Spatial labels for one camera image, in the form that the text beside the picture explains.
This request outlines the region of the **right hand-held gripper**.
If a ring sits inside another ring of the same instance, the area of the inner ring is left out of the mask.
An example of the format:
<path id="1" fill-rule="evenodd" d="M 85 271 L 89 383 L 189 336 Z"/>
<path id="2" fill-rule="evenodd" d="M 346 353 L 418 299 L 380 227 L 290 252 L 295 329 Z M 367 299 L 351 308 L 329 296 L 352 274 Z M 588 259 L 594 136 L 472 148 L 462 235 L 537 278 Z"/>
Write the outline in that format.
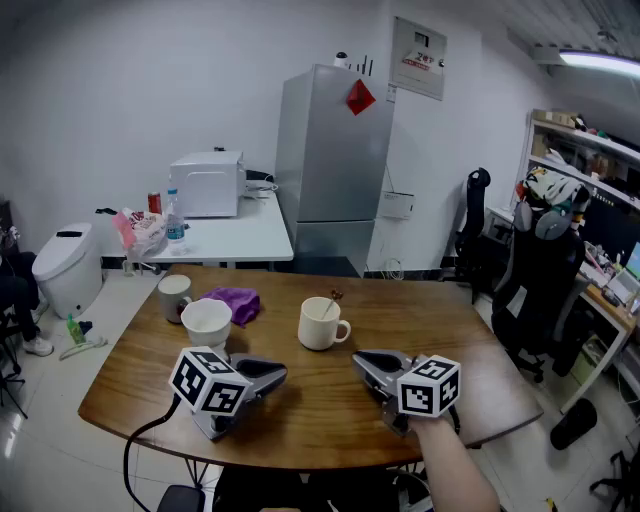
<path id="1" fill-rule="evenodd" d="M 448 413 L 460 434 L 455 407 L 461 393 L 460 363 L 439 355 L 413 362 L 407 354 L 387 349 L 358 350 L 352 363 L 373 395 L 387 401 L 385 421 L 394 433 L 407 435 L 410 417 L 436 419 Z M 406 372 L 399 376 L 399 371 Z"/>

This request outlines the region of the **white mug with spoon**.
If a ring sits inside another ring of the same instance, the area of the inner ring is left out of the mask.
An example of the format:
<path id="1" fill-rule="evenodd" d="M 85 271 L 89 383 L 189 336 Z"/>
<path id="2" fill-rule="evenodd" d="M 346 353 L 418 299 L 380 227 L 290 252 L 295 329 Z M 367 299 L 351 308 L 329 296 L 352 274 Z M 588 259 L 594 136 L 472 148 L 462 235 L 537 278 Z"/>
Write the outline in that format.
<path id="1" fill-rule="evenodd" d="M 351 335 L 351 325 L 341 319 L 341 309 L 336 303 L 324 320 L 321 316 L 329 303 L 326 297 L 306 299 L 300 310 L 298 340 L 307 349 L 325 351 L 345 342 Z"/>

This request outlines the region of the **metal spoon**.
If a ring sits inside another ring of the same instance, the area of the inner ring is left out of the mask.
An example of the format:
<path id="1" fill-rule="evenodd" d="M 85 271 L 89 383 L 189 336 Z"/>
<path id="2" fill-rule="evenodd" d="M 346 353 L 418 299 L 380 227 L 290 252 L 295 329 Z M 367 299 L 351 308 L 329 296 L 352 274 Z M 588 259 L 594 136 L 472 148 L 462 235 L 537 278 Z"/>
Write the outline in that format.
<path id="1" fill-rule="evenodd" d="M 342 297 L 343 297 L 343 293 L 342 293 L 342 292 L 340 292 L 340 291 L 339 291 L 339 290 L 337 290 L 337 289 L 333 289 L 333 290 L 332 290 L 332 292 L 331 292 L 331 299 L 329 300 L 329 303 L 327 304 L 327 306 L 326 306 L 326 308 L 325 308 L 325 310 L 324 310 L 324 312 L 323 312 L 323 314 L 322 314 L 322 316 L 321 316 L 321 319 L 322 319 L 322 320 L 324 320 L 324 319 L 326 318 L 327 314 L 328 314 L 328 313 L 329 313 L 329 311 L 332 309 L 332 307 L 333 307 L 333 306 L 334 306 L 338 301 L 340 301 L 340 300 L 342 299 Z"/>

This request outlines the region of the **person's right forearm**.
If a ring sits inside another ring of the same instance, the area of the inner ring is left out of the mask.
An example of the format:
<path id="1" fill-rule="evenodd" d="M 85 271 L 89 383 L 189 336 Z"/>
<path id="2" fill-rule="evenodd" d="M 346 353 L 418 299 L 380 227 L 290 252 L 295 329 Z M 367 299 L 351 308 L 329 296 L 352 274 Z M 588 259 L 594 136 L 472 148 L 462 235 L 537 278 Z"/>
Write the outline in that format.
<path id="1" fill-rule="evenodd" d="M 443 418 L 410 417 L 435 512 L 501 512 L 498 495 Z"/>

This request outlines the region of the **white fluted cup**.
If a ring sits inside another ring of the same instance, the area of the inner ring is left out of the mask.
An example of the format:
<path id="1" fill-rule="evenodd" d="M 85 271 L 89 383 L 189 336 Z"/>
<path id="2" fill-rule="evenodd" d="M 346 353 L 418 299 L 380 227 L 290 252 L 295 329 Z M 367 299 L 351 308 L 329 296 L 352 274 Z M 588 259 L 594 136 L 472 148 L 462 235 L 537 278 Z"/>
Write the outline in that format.
<path id="1" fill-rule="evenodd" d="M 225 348 L 231 331 L 232 310 L 223 301 L 202 298 L 190 302 L 181 313 L 181 322 L 194 346 L 214 350 Z"/>

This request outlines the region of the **purple cloth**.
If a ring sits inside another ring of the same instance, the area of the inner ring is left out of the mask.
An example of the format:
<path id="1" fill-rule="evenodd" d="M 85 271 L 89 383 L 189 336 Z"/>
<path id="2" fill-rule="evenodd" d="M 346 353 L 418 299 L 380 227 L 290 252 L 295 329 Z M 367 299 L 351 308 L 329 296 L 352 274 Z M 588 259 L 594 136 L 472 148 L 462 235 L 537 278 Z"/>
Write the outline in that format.
<path id="1" fill-rule="evenodd" d="M 251 288 L 216 287 L 203 294 L 202 298 L 224 302 L 232 311 L 231 322 L 241 328 L 255 320 L 261 310 L 260 297 Z"/>

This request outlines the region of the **grey mug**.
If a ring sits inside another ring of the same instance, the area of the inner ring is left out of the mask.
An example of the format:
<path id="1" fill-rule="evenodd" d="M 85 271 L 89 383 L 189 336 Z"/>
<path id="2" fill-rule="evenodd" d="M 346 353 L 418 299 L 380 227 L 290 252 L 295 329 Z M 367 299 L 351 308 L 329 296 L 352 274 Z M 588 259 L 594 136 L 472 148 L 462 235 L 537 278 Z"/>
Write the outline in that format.
<path id="1" fill-rule="evenodd" d="M 193 301 L 191 279 L 186 275 L 171 274 L 158 283 L 157 290 L 166 320 L 180 324 L 182 312 Z"/>

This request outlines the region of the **white side table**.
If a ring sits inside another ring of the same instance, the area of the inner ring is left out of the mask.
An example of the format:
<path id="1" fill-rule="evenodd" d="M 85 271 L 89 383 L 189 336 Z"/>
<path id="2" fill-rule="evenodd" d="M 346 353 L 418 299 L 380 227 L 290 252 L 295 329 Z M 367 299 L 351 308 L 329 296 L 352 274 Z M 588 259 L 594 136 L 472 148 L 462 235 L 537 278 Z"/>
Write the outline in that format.
<path id="1" fill-rule="evenodd" d="M 275 193 L 243 197 L 230 218 L 188 219 L 187 252 L 171 253 L 166 242 L 142 256 L 154 264 L 276 262 L 293 259 L 293 249 Z"/>

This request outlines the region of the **clear water bottle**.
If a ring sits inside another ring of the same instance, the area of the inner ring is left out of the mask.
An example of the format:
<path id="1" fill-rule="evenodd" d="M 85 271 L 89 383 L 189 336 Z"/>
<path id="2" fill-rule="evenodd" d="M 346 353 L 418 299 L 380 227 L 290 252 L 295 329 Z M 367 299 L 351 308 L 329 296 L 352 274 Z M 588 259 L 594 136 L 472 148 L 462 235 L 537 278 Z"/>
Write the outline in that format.
<path id="1" fill-rule="evenodd" d="M 170 188 L 168 190 L 168 206 L 165 217 L 169 250 L 172 255 L 184 255 L 187 252 L 187 244 L 185 240 L 184 216 L 177 188 Z"/>

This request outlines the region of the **black cylinder bin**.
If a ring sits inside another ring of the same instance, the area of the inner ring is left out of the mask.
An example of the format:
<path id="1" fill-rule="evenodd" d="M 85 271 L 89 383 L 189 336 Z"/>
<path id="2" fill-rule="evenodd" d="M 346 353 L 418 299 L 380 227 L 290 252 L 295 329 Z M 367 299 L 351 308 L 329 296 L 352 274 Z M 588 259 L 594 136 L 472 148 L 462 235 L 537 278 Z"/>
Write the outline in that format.
<path id="1" fill-rule="evenodd" d="M 591 401 L 579 399 L 551 430 L 550 442 L 556 450 L 565 450 L 597 424 L 597 411 Z"/>

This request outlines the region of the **white toilet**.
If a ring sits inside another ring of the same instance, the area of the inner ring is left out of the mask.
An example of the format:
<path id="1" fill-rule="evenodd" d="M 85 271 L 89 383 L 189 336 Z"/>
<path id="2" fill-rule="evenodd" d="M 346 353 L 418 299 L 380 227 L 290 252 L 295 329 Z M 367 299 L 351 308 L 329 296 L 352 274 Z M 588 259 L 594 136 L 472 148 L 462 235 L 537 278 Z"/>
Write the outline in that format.
<path id="1" fill-rule="evenodd" d="M 103 283 L 93 226 L 80 222 L 59 229 L 39 251 L 32 273 L 60 318 L 82 314 Z"/>

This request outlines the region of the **patterned cloth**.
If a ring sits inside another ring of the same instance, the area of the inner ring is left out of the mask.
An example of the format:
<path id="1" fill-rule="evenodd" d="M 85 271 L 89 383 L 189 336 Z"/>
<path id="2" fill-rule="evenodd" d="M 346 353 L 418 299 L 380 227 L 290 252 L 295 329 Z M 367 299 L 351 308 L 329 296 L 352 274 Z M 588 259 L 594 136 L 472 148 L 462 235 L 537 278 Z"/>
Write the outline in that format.
<path id="1" fill-rule="evenodd" d="M 516 196 L 533 208 L 584 213 L 591 193 L 574 177 L 544 167 L 534 167 L 516 185 Z"/>

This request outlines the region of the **black monitor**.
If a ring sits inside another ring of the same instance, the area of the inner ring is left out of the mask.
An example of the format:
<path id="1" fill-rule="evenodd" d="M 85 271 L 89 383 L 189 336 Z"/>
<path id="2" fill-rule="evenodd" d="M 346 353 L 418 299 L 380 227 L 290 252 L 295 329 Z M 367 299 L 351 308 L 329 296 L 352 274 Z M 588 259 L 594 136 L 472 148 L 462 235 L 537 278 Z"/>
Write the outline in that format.
<path id="1" fill-rule="evenodd" d="M 594 197 L 579 231 L 583 240 L 600 245 L 612 260 L 620 255 L 621 264 L 626 265 L 635 244 L 640 242 L 640 211 L 626 203 Z"/>

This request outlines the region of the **red diamond paper decoration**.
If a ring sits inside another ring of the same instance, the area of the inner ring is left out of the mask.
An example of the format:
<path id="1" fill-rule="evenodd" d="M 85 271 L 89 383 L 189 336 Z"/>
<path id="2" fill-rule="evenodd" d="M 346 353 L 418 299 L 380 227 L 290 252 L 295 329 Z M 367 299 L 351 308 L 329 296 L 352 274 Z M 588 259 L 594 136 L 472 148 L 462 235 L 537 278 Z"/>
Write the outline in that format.
<path id="1" fill-rule="evenodd" d="M 375 102 L 376 98 L 372 95 L 361 79 L 358 79 L 354 83 L 346 98 L 346 105 L 354 116 L 359 115 Z"/>

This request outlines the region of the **white storage shelf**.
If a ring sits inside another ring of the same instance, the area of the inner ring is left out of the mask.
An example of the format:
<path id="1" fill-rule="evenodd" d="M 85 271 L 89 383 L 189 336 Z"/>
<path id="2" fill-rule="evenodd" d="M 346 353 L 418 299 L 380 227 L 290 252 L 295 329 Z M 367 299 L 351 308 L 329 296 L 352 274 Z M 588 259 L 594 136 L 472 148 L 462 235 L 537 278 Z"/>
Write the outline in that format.
<path id="1" fill-rule="evenodd" d="M 574 120 L 567 113 L 530 111 L 517 179 L 532 168 L 549 169 L 640 212 L 640 151 L 576 129 Z"/>

